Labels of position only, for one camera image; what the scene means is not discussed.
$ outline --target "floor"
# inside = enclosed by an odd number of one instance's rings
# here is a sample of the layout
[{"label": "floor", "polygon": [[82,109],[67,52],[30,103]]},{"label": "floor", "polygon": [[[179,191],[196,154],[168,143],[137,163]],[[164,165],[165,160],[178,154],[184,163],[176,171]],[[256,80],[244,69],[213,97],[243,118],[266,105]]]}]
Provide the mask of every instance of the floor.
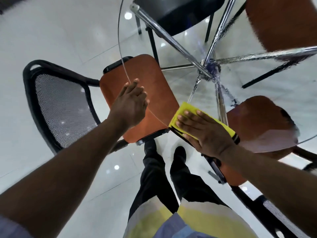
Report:
[{"label": "floor", "polygon": [[[237,0],[235,13],[245,0]],[[44,59],[99,79],[102,70],[122,56],[152,55],[147,33],[137,34],[134,17],[124,0],[120,16],[118,45],[118,15],[121,0],[26,0],[0,16],[0,192],[43,164],[53,154],[39,134],[29,112],[24,94],[22,70],[34,59]],[[216,12],[210,39],[204,44],[208,19],[175,36],[175,39],[198,60],[204,59],[220,21],[225,5]],[[155,36],[161,67],[187,64],[188,61],[169,44]],[[254,36],[245,13],[216,48],[216,58],[264,51]],[[274,60],[246,62],[222,67],[222,82],[241,101],[255,95],[265,95],[286,109],[300,129],[299,140],[317,134],[316,57],[276,74],[247,89],[241,85],[278,66]],[[187,101],[197,76],[195,69],[165,71],[165,77],[178,102]],[[109,108],[99,90],[91,88],[93,105],[100,120]],[[216,116],[212,83],[202,81],[192,104]],[[300,146],[317,152],[316,139]],[[169,172],[174,149],[184,145],[191,172],[202,176],[219,197],[243,217],[260,238],[271,237],[252,213],[233,195],[228,185],[218,184],[209,174],[210,167],[193,148],[172,133],[157,139],[159,153]],[[122,237],[130,205],[140,186],[144,168],[143,146],[130,144],[109,155],[99,169],[84,201],[59,235],[62,237]],[[284,162],[303,168],[306,162],[290,155]],[[250,183],[244,191],[253,199],[259,191]]]}]

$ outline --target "black shoe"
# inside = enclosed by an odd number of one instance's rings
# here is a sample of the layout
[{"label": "black shoe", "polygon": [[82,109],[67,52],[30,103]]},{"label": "black shoe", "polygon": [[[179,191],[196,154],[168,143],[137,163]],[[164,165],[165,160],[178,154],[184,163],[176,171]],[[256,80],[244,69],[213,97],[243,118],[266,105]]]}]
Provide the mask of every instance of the black shoe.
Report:
[{"label": "black shoe", "polygon": [[186,151],[183,146],[178,146],[174,153],[174,160],[180,159],[183,163],[186,162]]},{"label": "black shoe", "polygon": [[145,152],[145,155],[150,153],[156,153],[156,143],[154,139],[151,139],[148,142],[145,142],[144,152]]}]

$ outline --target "yellow sponge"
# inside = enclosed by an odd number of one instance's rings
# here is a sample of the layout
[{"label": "yellow sponge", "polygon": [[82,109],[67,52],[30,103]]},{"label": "yellow sponge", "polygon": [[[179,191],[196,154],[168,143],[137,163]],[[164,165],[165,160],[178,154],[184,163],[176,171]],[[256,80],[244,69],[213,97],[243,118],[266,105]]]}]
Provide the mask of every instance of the yellow sponge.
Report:
[{"label": "yellow sponge", "polygon": [[[179,107],[179,109],[177,110],[177,112],[175,113],[175,115],[173,116],[169,127],[172,128],[174,131],[176,131],[177,133],[179,133],[180,135],[182,135],[183,133],[188,134],[187,132],[185,132],[184,130],[182,130],[181,128],[177,127],[176,125],[176,121],[177,121],[177,116],[179,114],[183,115],[184,111],[188,110],[190,112],[192,112],[193,114],[197,115],[197,110],[199,110],[198,108],[190,105],[189,103],[183,102],[182,105]],[[214,119],[216,122],[218,122],[219,124],[221,124],[225,130],[230,134],[230,136],[232,137],[232,139],[235,141],[235,143],[239,142],[239,138],[236,134],[235,131],[233,131],[231,128],[229,128],[227,125],[221,123],[219,120],[216,120],[215,118],[213,118],[212,116],[208,115],[209,117],[211,117],[212,119]]]}]

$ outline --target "black pants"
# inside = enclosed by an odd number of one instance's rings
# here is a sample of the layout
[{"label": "black pants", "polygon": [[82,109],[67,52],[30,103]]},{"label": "black pants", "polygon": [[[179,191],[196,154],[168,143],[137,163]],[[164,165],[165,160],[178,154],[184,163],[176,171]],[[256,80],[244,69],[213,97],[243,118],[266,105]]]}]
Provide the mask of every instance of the black pants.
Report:
[{"label": "black pants", "polygon": [[[157,196],[172,213],[175,213],[178,210],[178,202],[167,180],[162,156],[157,152],[147,154],[143,163],[145,168],[141,175],[141,187],[130,208],[129,219],[141,204],[154,196]],[[174,157],[170,174],[180,200],[185,198],[191,202],[208,201],[227,206],[200,176],[191,174],[185,163],[177,156]]]}]

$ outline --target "person's left arm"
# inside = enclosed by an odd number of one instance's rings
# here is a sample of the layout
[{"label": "person's left arm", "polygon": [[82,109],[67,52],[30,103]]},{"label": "person's left arm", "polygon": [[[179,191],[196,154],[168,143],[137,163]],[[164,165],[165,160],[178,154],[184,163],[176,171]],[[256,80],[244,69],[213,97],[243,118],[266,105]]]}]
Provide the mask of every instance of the person's left arm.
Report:
[{"label": "person's left arm", "polygon": [[108,118],[98,127],[2,193],[0,215],[22,225],[35,238],[57,237],[105,156],[145,117],[149,100],[137,83],[125,84]]}]

